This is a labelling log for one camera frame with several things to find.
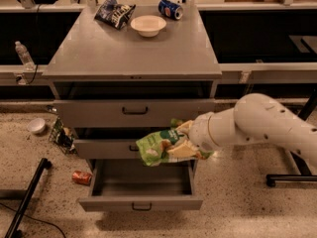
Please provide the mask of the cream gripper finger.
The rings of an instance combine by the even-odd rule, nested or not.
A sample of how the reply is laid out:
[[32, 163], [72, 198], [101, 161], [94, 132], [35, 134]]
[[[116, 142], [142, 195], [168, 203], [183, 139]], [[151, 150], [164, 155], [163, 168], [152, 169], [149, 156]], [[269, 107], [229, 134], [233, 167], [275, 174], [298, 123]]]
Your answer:
[[189, 140], [185, 140], [180, 145], [169, 149], [167, 152], [173, 158], [189, 158], [195, 156], [199, 150]]
[[177, 126], [176, 127], [176, 132], [179, 135], [188, 136], [189, 135], [189, 130], [190, 130], [192, 124], [193, 124], [193, 121], [192, 120], [188, 120], [188, 121], [182, 123], [181, 125]]

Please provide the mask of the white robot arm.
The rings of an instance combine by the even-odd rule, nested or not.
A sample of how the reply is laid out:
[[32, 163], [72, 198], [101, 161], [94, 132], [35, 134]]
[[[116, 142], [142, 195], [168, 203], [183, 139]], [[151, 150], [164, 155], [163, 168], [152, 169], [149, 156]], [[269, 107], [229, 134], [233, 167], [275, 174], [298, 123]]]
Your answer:
[[316, 127], [259, 93], [242, 97], [231, 109], [198, 116], [189, 123], [187, 138], [167, 152], [188, 159], [230, 145], [257, 143], [274, 144], [317, 165]]

